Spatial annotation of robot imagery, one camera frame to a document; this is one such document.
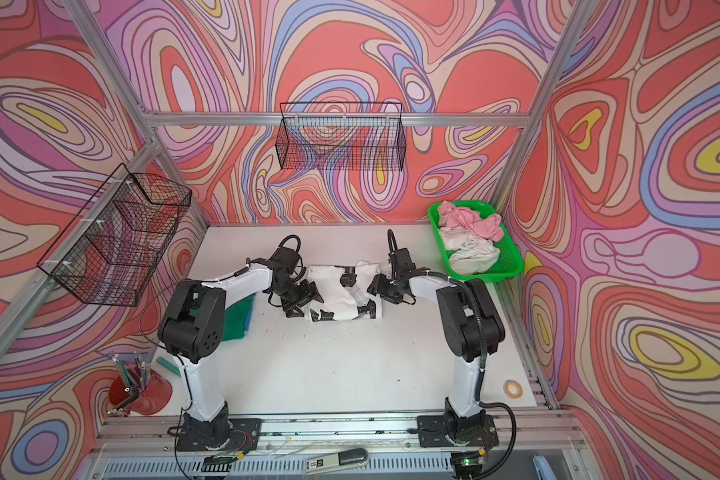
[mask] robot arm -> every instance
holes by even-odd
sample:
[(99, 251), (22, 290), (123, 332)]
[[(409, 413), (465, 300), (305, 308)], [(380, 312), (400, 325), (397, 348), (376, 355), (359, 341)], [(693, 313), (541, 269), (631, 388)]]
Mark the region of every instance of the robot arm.
[[(285, 246), (295, 239), (295, 250)], [(176, 448), (191, 451), (197, 446), (223, 448), (231, 434), (229, 410), (218, 387), (215, 356), (224, 332), (227, 309), (256, 292), (280, 297), (286, 316), (303, 316), (301, 307), (310, 300), (322, 301), (314, 282), (302, 280), (305, 269), (298, 250), (301, 240), (286, 236), (268, 259), (248, 260), (241, 270), (211, 280), (183, 280), (173, 292), (157, 330), (165, 350), (183, 370), (189, 389), (186, 410)], [(301, 271), (296, 274), (301, 262)]]
[[(438, 305), (445, 340), (455, 355), (443, 433), (454, 445), (469, 443), (482, 435), (486, 422), (480, 390), (485, 366), (506, 336), (503, 323), (485, 283), (461, 282), (427, 268), (417, 268), (407, 248), (397, 248), (392, 230), (387, 236), (391, 277), (377, 276), (368, 292), (393, 303), (405, 302), (405, 296), (410, 296)], [(481, 441), (485, 446), (498, 443), (497, 438)]]

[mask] pink cloth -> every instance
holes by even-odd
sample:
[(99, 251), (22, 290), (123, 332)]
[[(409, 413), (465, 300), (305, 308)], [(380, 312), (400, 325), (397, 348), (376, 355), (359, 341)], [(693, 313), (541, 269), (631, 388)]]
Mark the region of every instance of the pink cloth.
[(501, 223), (499, 214), (493, 214), (488, 218), (481, 219), (479, 212), (466, 206), (455, 206), (448, 200), (444, 200), (437, 207), (437, 212), (440, 213), (440, 226), (450, 226), (451, 228), (463, 226), (473, 234), (488, 238), (494, 242), (498, 242), (503, 238), (503, 228), (499, 225)]

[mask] folded white shirt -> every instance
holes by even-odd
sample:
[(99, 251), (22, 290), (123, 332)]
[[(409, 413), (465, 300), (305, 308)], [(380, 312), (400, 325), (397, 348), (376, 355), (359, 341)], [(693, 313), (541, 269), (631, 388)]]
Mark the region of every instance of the folded white shirt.
[(462, 226), (444, 226), (440, 229), (440, 237), (445, 250), (455, 250), (448, 263), (457, 274), (482, 274), (496, 263), (501, 253), (493, 241)]
[(358, 262), (355, 266), (357, 279), (353, 287), (344, 287), (341, 284), (341, 276), (344, 273), (343, 266), (308, 266), (307, 279), (315, 282), (317, 292), (320, 293), (323, 301), (309, 302), (306, 311), (307, 319), (314, 321), (311, 315), (311, 312), (314, 311), (318, 317), (322, 315), (321, 312), (330, 312), (333, 313), (333, 320), (352, 320), (359, 317), (357, 308), (365, 306), (369, 300), (375, 302), (375, 318), (381, 318), (381, 299), (367, 293), (367, 288), (373, 282), (374, 277), (380, 273), (379, 265), (364, 261)]

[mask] colorful swirl pattern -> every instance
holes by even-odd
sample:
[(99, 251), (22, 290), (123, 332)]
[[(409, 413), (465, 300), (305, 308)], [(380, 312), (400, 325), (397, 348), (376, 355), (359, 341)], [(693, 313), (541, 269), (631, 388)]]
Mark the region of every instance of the colorful swirl pattern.
[(720, 478), (720, 2), (599, 4), (505, 218), (602, 476)]
[(403, 171), (356, 172), (280, 170), (277, 128), (158, 130), (208, 220), (220, 224), (412, 221), (436, 201), (488, 199), (517, 129), (431, 133), (428, 151), (416, 149), (409, 136)]
[[(0, 313), (49, 242), (141, 146), (63, 2), (0, 2)], [(202, 230), (181, 223), (144, 304), (185, 277)], [(146, 330), (164, 304), (150, 306)], [(74, 475), (105, 415), (108, 355), (148, 350), (134, 321), (142, 309), (51, 294), (0, 360), (0, 478)]]
[(144, 106), (163, 111), (277, 111), (281, 101), (346, 96), (395, 98), (413, 112), (473, 111), (496, 101), (527, 111), (568, 8), (468, 0), (100, 3), (96, 18)]

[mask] mounting plate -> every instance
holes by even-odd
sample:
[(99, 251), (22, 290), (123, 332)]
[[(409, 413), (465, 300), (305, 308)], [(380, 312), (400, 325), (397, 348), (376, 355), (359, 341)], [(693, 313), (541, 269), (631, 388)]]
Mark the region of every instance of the mounting plate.
[[(241, 430), (247, 433), (253, 441), (251, 451), (255, 450), (259, 446), (259, 436), (261, 434), (261, 419), (260, 418), (229, 418), (229, 428), (232, 431), (229, 443), (224, 447), (224, 450), (235, 450), (237, 447), (242, 450), (243, 442), (248, 443), (248, 437), (241, 434), (240, 432), (234, 432), (234, 430)], [(178, 437), (178, 443), (176, 444), (176, 452), (208, 452), (205, 447), (194, 445), (191, 440), (182, 442), (182, 437)]]
[(467, 445), (454, 445), (445, 435), (445, 421), (443, 416), (422, 415), (416, 417), (416, 425), (418, 428), (418, 442), (424, 448), (430, 447), (485, 447), (486, 450), (499, 444), (498, 432), (493, 424), (493, 417), (485, 416), (484, 435), (487, 435), (487, 442), (479, 436), (475, 436)]

